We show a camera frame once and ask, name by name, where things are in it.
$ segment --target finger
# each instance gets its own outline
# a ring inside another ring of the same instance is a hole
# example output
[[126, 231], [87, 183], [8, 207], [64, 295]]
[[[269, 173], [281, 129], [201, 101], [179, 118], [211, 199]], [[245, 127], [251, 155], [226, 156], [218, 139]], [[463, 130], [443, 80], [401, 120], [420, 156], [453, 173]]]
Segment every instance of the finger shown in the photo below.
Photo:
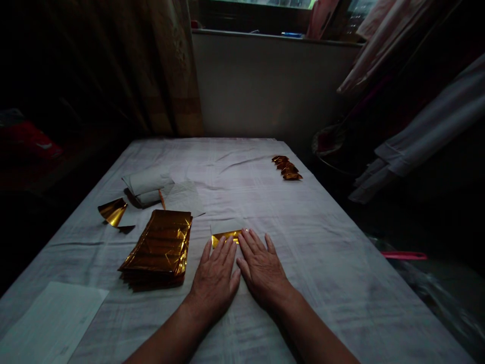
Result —
[[234, 297], [237, 289], [239, 288], [239, 282], [241, 281], [241, 270], [236, 269], [232, 274], [231, 280], [229, 282], [229, 291], [231, 293], [231, 297]]
[[271, 237], [269, 236], [269, 234], [264, 235], [264, 240], [266, 240], [266, 245], [268, 246], [268, 251], [271, 254], [276, 255], [276, 249], [274, 248], [273, 241], [271, 240]]
[[216, 248], [214, 249], [214, 251], [212, 252], [212, 255], [211, 255], [211, 260], [216, 260], [219, 255], [221, 254], [221, 250], [222, 248], [224, 247], [224, 242], [226, 241], [226, 237], [223, 235], [220, 239], [219, 239], [219, 243], [217, 243], [217, 246]]
[[229, 253], [229, 250], [231, 250], [232, 239], [233, 237], [230, 236], [224, 243], [224, 246], [222, 247], [221, 255], [219, 255], [219, 259], [222, 261], [222, 263], [226, 261], [227, 254]]
[[264, 246], [263, 242], [259, 238], [258, 234], [253, 229], [249, 229], [249, 235], [253, 238], [254, 242], [258, 246], [259, 250], [266, 250], [266, 247]]
[[209, 239], [209, 241], [206, 243], [204, 247], [204, 251], [202, 252], [201, 263], [205, 263], [206, 261], [209, 260], [209, 256], [211, 254], [211, 245], [212, 245], [212, 239]]
[[246, 229], [242, 230], [242, 237], [244, 238], [244, 240], [246, 240], [246, 243], [248, 244], [249, 248], [254, 254], [261, 251], [256, 245], [256, 242], [254, 241], [253, 237], [249, 234], [249, 232], [246, 231]]
[[244, 237], [241, 234], [239, 234], [237, 238], [239, 239], [239, 246], [241, 247], [241, 251], [242, 251], [242, 254], [244, 255], [244, 258], [249, 259], [249, 257], [253, 255], [253, 251], [249, 247], [246, 239], [244, 239]]
[[246, 281], [246, 284], [249, 286], [253, 281], [251, 280], [251, 271], [249, 270], [248, 262], [242, 258], [236, 259], [236, 262], [239, 268], [241, 268], [241, 274]]
[[227, 241], [226, 245], [229, 245], [229, 253], [227, 254], [226, 260], [224, 261], [224, 265], [227, 265], [232, 270], [232, 265], [234, 264], [234, 258], [236, 257], [236, 250], [237, 244], [234, 242], [233, 239], [231, 241]]

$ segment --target white paper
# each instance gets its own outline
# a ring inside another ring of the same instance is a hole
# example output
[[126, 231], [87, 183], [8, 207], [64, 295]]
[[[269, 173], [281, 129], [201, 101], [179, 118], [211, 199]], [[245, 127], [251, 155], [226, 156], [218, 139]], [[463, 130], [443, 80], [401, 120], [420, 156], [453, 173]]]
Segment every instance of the white paper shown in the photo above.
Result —
[[126, 183], [134, 196], [156, 191], [165, 185], [173, 183], [169, 172], [164, 171], [162, 166], [148, 168], [141, 172], [124, 176], [121, 179]]
[[170, 194], [173, 186], [175, 186], [175, 184], [173, 183], [170, 185], [162, 186], [159, 190], [145, 192], [144, 194], [136, 196], [136, 199], [143, 207], [145, 207], [146, 205], [151, 205], [154, 202], [161, 202], [160, 193], [162, 193], [162, 196], [165, 199], [165, 197]]
[[0, 341], [0, 362], [67, 363], [108, 292], [50, 282]]
[[163, 199], [167, 210], [190, 211], [192, 217], [205, 213], [196, 185], [192, 181], [174, 184], [170, 193]]
[[215, 221], [211, 224], [211, 234], [221, 234], [244, 228], [244, 219], [234, 218], [230, 220]]

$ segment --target white bed sheet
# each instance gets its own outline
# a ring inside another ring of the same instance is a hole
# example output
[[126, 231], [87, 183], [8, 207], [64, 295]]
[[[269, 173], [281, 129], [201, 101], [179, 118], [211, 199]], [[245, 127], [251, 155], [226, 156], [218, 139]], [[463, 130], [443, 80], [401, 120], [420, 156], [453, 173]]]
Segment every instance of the white bed sheet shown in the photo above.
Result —
[[[284, 181], [277, 154], [304, 179]], [[159, 206], [140, 211], [128, 235], [103, 225], [97, 206], [123, 195], [122, 176], [153, 165], [193, 180], [207, 213], [193, 220], [183, 286], [132, 293], [117, 268]], [[50, 281], [96, 287], [110, 293], [70, 362], [121, 362], [182, 302], [211, 223], [230, 218], [271, 235], [288, 279], [362, 363], [472, 362], [290, 148], [264, 139], [133, 142], [0, 300], [0, 339]], [[294, 359], [241, 280], [193, 361]]]

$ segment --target stack of gold foil paper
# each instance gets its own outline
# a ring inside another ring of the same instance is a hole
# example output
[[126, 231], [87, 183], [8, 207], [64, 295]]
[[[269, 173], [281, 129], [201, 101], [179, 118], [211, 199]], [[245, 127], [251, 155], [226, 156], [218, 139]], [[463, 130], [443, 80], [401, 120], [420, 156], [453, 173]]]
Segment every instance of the stack of gold foil paper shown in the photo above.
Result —
[[276, 164], [276, 169], [281, 170], [281, 175], [283, 179], [286, 180], [296, 180], [302, 179], [303, 177], [298, 173], [298, 169], [295, 167], [293, 163], [291, 163], [288, 157], [285, 156], [276, 156], [271, 159], [274, 164]]
[[152, 212], [138, 243], [118, 269], [133, 291], [183, 284], [191, 225], [190, 212]]

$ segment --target brown curtain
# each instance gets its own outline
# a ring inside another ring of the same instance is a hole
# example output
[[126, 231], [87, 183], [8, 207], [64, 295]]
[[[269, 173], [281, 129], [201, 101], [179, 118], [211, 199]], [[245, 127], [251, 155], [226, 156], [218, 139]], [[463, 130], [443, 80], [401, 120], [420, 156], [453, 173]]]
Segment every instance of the brown curtain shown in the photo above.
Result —
[[31, 50], [145, 133], [203, 134], [186, 0], [16, 0], [12, 11]]

